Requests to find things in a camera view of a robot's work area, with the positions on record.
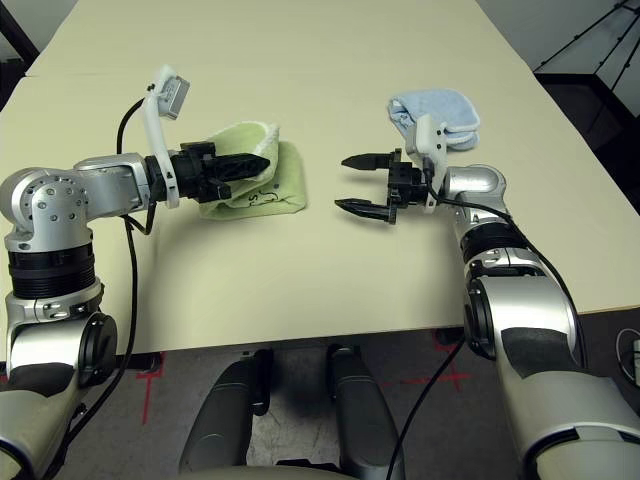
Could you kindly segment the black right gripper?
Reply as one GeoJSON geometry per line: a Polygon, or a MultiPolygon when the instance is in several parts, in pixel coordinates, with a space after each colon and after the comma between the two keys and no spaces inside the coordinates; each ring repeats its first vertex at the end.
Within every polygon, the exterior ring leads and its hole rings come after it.
{"type": "Polygon", "coordinates": [[[369,200],[347,198],[337,199],[334,204],[342,210],[358,217],[395,224],[399,209],[408,206],[425,206],[428,189],[420,169],[412,162],[401,160],[402,151],[395,149],[389,153],[364,153],[350,156],[341,165],[360,171],[388,169],[386,205],[374,204],[369,200]]]}

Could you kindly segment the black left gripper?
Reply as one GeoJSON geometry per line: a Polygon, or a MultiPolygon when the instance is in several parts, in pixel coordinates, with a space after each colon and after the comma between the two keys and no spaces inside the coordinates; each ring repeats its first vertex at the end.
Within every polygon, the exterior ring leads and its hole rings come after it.
{"type": "Polygon", "coordinates": [[[170,160],[180,196],[198,203],[230,199],[227,181],[258,176],[270,166],[267,158],[255,154],[217,155],[213,142],[182,143],[170,160]]]}

